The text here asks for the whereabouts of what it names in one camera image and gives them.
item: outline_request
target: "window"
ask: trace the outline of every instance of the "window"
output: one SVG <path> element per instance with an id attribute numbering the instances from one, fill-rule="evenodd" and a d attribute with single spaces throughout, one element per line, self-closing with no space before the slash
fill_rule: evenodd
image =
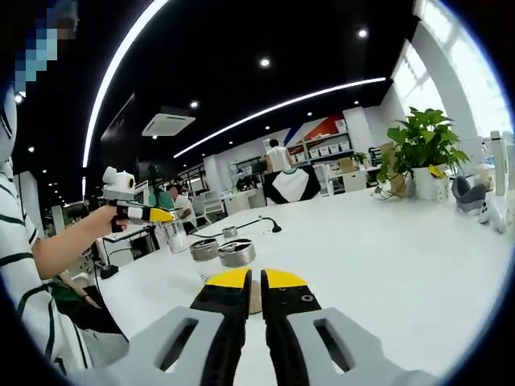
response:
<path id="1" fill-rule="evenodd" d="M 418 110 L 440 109 L 445 114 L 435 82 L 431 79 L 420 56 L 407 41 L 404 53 L 393 74 L 393 82 L 406 115 L 410 113 L 410 107 Z"/>
<path id="2" fill-rule="evenodd" d="M 508 103 L 493 66 L 459 20 L 434 0 L 418 3 L 417 15 L 433 35 L 463 86 L 478 134 L 513 131 Z"/>

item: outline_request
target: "person in white shirt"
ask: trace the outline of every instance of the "person in white shirt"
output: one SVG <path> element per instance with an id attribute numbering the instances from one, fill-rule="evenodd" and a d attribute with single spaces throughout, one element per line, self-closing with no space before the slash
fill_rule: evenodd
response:
<path id="1" fill-rule="evenodd" d="M 121 334 L 80 330 L 57 310 L 43 282 L 74 265 L 98 237 L 111 233 L 115 207 L 101 207 L 57 236 L 40 239 L 14 184 L 10 155 L 17 132 L 14 91 L 0 99 L 0 278 L 35 345 L 64 374 L 104 367 L 124 356 Z M 126 228 L 126 220 L 117 220 Z"/>
<path id="2" fill-rule="evenodd" d="M 269 173 L 291 169 L 294 164 L 290 152 L 284 146 L 279 146 L 277 139 L 270 139 L 270 150 L 266 152 L 266 169 Z"/>
<path id="3" fill-rule="evenodd" d="M 196 230 L 195 210 L 193 209 L 192 202 L 185 195 L 181 195 L 181 193 L 181 185 L 170 185 L 168 187 L 168 194 L 174 202 L 174 208 L 179 210 L 178 213 L 183 221 L 184 230 L 189 234 Z"/>

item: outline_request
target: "metal tin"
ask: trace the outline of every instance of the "metal tin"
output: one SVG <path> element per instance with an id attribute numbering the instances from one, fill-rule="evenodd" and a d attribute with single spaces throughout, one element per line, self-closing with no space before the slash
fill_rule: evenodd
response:
<path id="1" fill-rule="evenodd" d="M 256 249 L 249 239 L 237 239 L 220 246 L 218 256 L 224 267 L 239 268 L 254 261 Z"/>
<path id="2" fill-rule="evenodd" d="M 236 227 L 227 227 L 222 229 L 222 235 L 225 239 L 238 236 L 238 230 Z"/>
<path id="3" fill-rule="evenodd" d="M 190 247 L 190 252 L 194 261 L 210 261 L 218 257 L 218 243 L 215 239 L 197 241 Z"/>

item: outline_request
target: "storage box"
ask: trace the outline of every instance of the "storage box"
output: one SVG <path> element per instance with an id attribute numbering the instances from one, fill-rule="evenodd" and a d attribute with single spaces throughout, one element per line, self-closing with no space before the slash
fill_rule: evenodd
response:
<path id="1" fill-rule="evenodd" d="M 310 158 L 318 158 L 320 156 L 318 149 L 311 149 L 309 150 L 309 157 Z"/>
<path id="2" fill-rule="evenodd" d="M 297 162 L 304 162 L 306 161 L 306 155 L 303 152 L 298 153 L 295 155 L 295 159 L 297 160 Z"/>
<path id="3" fill-rule="evenodd" d="M 349 141 L 340 142 L 341 151 L 349 151 L 351 150 L 351 144 Z"/>
<path id="4" fill-rule="evenodd" d="M 329 155 L 329 146 L 319 147 L 320 156 Z"/>
<path id="5" fill-rule="evenodd" d="M 356 164 L 350 157 L 341 158 L 338 160 L 338 163 L 340 164 L 340 170 L 343 174 L 356 171 Z"/>
<path id="6" fill-rule="evenodd" d="M 329 151 L 331 154 L 336 154 L 340 152 L 340 146 L 336 143 L 334 145 L 329 145 Z"/>
<path id="7" fill-rule="evenodd" d="M 336 128 L 338 129 L 338 133 L 347 133 L 347 122 L 345 119 L 340 119 L 335 121 Z"/>

